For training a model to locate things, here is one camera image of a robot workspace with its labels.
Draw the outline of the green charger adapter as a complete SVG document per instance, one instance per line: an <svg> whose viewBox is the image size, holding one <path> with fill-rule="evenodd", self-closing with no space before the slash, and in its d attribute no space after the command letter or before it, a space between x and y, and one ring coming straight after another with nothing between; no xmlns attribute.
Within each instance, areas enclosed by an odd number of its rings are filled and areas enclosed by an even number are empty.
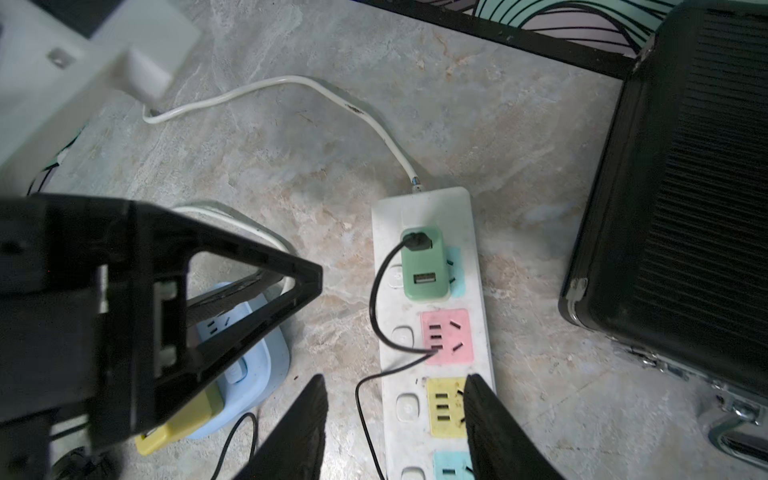
<svg viewBox="0 0 768 480"><path fill-rule="evenodd" d="M443 234L438 227L418 227L405 230L402 239L412 234L424 234L429 242L424 248L404 246L401 250L403 287L413 302L444 300L449 296L451 279Z"/></svg>

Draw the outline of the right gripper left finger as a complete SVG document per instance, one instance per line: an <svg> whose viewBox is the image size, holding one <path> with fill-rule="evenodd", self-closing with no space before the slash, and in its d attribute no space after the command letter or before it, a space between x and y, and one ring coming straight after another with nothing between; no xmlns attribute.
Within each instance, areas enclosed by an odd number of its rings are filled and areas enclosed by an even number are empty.
<svg viewBox="0 0 768 480"><path fill-rule="evenodd" d="M327 413L325 380L316 374L235 479L319 479Z"/></svg>

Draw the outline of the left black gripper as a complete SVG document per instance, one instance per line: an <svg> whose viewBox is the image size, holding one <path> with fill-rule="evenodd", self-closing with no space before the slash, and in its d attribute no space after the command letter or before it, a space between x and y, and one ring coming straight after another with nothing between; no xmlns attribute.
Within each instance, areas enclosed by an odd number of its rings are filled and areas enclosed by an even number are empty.
<svg viewBox="0 0 768 480"><path fill-rule="evenodd" d="M319 265L145 202L1 200L1 475L52 427L104 450L169 420L322 290Z"/></svg>

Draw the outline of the yellow charger adapter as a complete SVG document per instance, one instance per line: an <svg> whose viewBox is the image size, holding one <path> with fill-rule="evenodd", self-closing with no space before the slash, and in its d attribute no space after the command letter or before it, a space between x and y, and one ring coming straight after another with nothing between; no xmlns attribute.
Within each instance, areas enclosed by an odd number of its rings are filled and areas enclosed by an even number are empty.
<svg viewBox="0 0 768 480"><path fill-rule="evenodd" d="M207 424L223 409L224 401L216 383L196 395L166 423L135 438L138 453L148 456L181 440Z"/></svg>

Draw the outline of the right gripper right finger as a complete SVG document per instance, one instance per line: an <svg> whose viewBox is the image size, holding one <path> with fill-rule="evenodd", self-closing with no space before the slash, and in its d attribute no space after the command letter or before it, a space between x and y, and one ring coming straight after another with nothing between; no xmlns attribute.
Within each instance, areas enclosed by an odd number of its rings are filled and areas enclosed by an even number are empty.
<svg viewBox="0 0 768 480"><path fill-rule="evenodd" d="M467 376L463 404L475 479L564 479L479 374Z"/></svg>

